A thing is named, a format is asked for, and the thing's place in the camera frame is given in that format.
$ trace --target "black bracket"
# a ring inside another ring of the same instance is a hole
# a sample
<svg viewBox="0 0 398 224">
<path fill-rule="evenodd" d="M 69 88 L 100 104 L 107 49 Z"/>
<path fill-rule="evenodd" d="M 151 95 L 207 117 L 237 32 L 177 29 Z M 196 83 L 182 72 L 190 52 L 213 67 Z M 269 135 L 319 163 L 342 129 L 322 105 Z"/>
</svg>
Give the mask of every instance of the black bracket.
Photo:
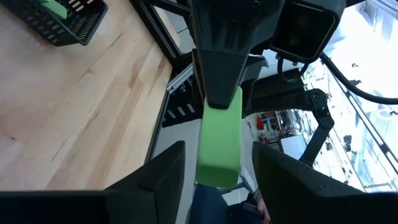
<svg viewBox="0 0 398 224">
<path fill-rule="evenodd" d="M 300 161 L 311 167 L 329 132 L 335 125 L 329 112 L 326 94 L 322 90 L 304 91 L 303 89 L 296 89 L 278 95 L 259 98 L 251 102 L 251 109 L 244 111 L 244 115 L 248 116 L 257 112 L 291 109 L 311 111 L 319 124 L 300 158 Z"/>
</svg>

